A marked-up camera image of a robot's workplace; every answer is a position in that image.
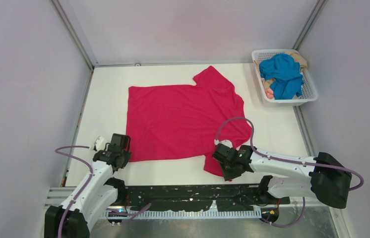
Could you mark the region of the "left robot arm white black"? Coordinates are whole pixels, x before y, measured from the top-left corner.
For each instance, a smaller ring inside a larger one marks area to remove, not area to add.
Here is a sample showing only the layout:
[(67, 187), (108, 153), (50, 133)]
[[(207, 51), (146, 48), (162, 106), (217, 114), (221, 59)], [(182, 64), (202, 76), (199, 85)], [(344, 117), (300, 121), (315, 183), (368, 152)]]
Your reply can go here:
[(74, 191), (59, 205), (45, 212), (44, 237), (88, 238), (97, 220), (112, 204), (122, 205), (127, 198), (125, 182), (114, 173), (130, 160), (128, 135), (112, 135), (110, 142), (95, 145), (92, 162), (66, 154), (83, 163), (88, 171)]

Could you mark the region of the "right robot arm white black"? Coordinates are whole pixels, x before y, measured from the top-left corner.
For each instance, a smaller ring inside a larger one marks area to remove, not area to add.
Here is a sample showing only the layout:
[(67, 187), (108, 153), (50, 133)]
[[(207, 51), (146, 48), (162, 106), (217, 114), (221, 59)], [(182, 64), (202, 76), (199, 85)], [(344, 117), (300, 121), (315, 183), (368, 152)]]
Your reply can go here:
[(264, 173), (255, 191), (262, 205), (283, 198), (305, 197), (337, 209), (347, 206), (352, 173), (328, 153), (294, 157), (253, 150), (249, 145), (237, 150), (218, 144), (212, 156), (219, 162), (226, 181), (245, 172)]

